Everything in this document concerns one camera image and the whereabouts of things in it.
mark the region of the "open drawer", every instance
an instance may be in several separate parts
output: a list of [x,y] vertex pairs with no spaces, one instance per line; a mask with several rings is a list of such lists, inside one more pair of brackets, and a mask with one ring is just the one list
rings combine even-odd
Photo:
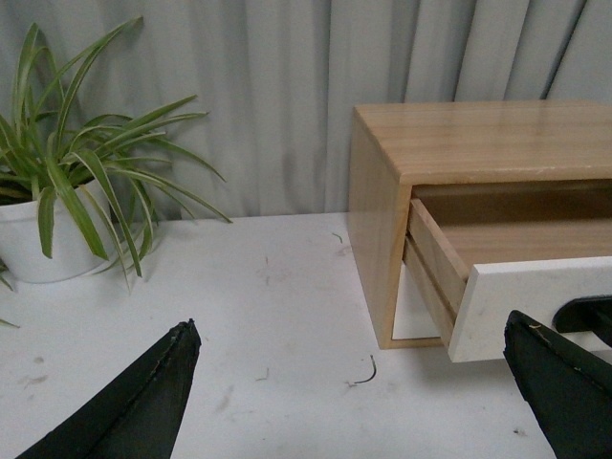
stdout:
[[550,325],[612,294],[611,181],[416,186],[408,215],[404,261],[453,361],[501,358],[513,309]]

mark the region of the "white tabletop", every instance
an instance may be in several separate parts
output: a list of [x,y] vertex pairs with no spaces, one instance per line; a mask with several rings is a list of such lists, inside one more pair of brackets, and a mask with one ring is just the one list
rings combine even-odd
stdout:
[[[117,272],[0,291],[0,317],[21,326],[0,328],[0,458],[190,317],[203,345],[173,459],[555,457],[504,361],[378,349],[344,214],[160,235],[131,294]],[[378,374],[350,386],[370,355]]]

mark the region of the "drawer front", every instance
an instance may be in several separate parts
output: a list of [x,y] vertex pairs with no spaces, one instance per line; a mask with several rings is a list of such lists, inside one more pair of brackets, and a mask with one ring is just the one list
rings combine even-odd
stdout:
[[[568,301],[612,294],[612,256],[474,265],[455,321],[452,361],[502,359],[504,328],[516,309],[552,328]],[[609,349],[592,333],[564,335],[589,351]]]

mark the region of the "spider plant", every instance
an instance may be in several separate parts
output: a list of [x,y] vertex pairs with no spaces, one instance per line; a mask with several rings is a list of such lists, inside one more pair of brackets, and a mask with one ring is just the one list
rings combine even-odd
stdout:
[[[230,221],[200,196],[147,167],[169,160],[135,153],[152,147],[170,157],[185,157],[223,180],[208,162],[172,142],[161,130],[170,124],[204,117],[207,113],[176,113],[195,96],[137,117],[106,113],[77,122],[77,92],[92,64],[123,31],[140,22],[138,17],[119,25],[61,67],[38,26],[32,24],[16,66],[11,113],[6,118],[0,115],[0,206],[37,201],[41,250],[52,258],[54,206],[60,200],[90,251],[108,260],[100,234],[77,196],[76,188],[80,187],[110,234],[117,254],[115,262],[122,265],[125,276],[132,267],[142,276],[142,258],[152,249],[157,212],[151,188],[157,188],[188,213],[186,201],[194,201]],[[113,178],[127,184],[129,205],[120,206]],[[92,180],[101,184],[107,203],[97,202],[83,186]]]

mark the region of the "debris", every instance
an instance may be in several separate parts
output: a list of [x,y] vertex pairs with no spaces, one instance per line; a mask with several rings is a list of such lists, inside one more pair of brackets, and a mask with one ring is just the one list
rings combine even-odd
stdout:
[[374,361],[374,356],[372,354],[370,354],[370,360],[372,361],[372,369],[374,370],[372,373],[372,376],[370,376],[367,380],[363,380],[363,381],[355,381],[355,382],[346,382],[348,384],[349,387],[355,387],[357,384],[363,384],[363,383],[369,383],[370,381],[372,381],[374,379],[374,377],[376,376],[376,362]]

